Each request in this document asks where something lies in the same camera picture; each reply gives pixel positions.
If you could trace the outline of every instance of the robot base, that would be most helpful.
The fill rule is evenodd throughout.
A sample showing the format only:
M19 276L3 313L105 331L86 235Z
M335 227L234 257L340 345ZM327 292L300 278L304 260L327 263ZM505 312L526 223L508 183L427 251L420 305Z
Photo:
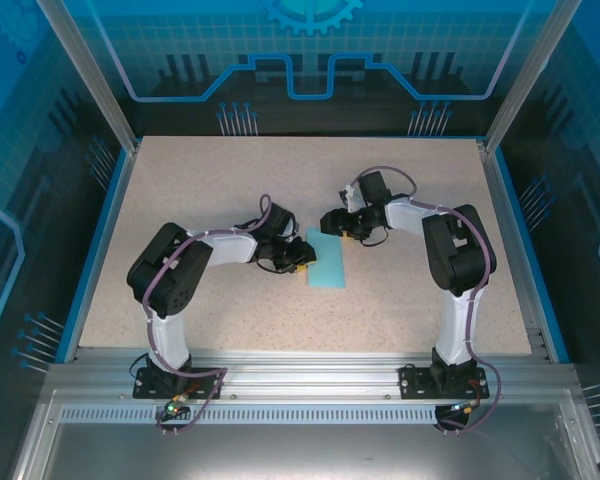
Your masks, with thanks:
M407 365L398 370L398 382L400 384L400 396L403 400L436 400L436 399L456 399L456 400L474 400L476 399L476 390L469 385L469 380L476 380L480 385L480 398L489 398L489 385L482 368L474 368L467 377L467 382L463 386L449 389L444 393L440 392L430 367L418 368Z
M191 368L190 360L181 368L187 373L205 373L215 368ZM133 385L133 398L150 400L168 400L176 395L187 393L190 400L206 400L213 389L217 376L204 378L185 378L165 372L147 359L147 366L139 368ZM220 391L213 396L220 398Z

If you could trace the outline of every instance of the black mounting plate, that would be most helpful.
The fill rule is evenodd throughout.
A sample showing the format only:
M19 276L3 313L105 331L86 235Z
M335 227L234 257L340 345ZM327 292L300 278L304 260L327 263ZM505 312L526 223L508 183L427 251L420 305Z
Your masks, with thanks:
M209 370L216 370L215 368L190 368L187 370L188 373L204 373ZM193 384L199 384L199 386L189 394L190 400L206 400L209 397L209 393L214 386L214 382L218 380L217 376L204 377L204 378L192 378L187 383L188 389ZM220 398L220 390L213 395L214 399ZM178 393L172 389L167 388L164 383L160 381L160 378L147 367L139 368L136 374L136 381L133 385L133 398L138 399L151 399L151 400L169 400L176 396Z
M484 369L474 369L474 375L468 380L471 379L477 380L480 384L484 383L480 386L480 399L489 398L489 385L486 383ZM467 385L466 388L445 392L444 395L441 394L431 376L429 367L407 365L398 369L398 384L402 400L436 400L440 398L473 400L476 398L476 392L470 385Z

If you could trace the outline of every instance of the vent slot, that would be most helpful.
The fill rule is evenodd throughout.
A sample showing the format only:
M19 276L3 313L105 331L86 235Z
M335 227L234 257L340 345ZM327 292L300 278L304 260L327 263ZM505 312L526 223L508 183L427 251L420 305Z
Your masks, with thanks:
M187 423L200 408L170 422ZM62 423L152 424L154 405L71 405L62 410ZM201 424L217 425L380 425L434 424L431 405L211 405L202 414Z

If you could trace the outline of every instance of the white robotic arm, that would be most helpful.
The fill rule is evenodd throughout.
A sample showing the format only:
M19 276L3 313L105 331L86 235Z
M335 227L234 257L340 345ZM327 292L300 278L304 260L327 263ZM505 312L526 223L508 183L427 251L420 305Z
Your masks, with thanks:
M456 387L466 389L467 378L470 379L476 369L467 348L469 304L473 302L468 338L472 342L478 304L484 292L483 287L471 299L472 290L480 284L485 270L484 254L477 240L455 217L416 202L408 195L393 196L380 172L357 180L357 186L347 185L340 192L347 208L327 213L320 222L321 231L363 242L374 228L384 227L405 230L425 240L431 274L443 290L442 322L433 349L431 374L440 393L448 393ZM454 210L469 219L485 239L493 272L495 255L475 208L464 205Z
M198 232L190 231L189 236ZM236 235L213 235L205 237L200 242L210 246L213 250L207 262L207 267L225 263L248 263L253 258L258 242L248 233ZM175 315L161 318L154 313L151 326L153 338L162 358L178 370L189 360L189 348L184 336L184 311ZM149 351L149 358L158 367L164 370L156 354Z
M228 233L215 233L193 241L151 291L151 333L157 351L157 354L154 350L148 354L152 367L165 373L188 368L183 310L191 301L206 267L258 262L267 271L292 273L315 261L313 248L298 236L298 226L291 212L272 204L266 221L245 233L244 228L253 222L235 227ZM127 283L136 300L142 302L150 282L177 246L198 234L174 223L160 229L127 275ZM265 259L273 263L274 269L260 265L259 262Z

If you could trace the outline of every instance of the clear acrylic panel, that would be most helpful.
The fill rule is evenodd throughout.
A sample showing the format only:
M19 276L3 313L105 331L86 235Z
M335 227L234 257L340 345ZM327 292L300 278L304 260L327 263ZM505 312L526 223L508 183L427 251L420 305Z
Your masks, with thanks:
M140 135L441 136L486 133L554 3L67 6Z
M53 361L120 153L35 1L0 2L0 478Z

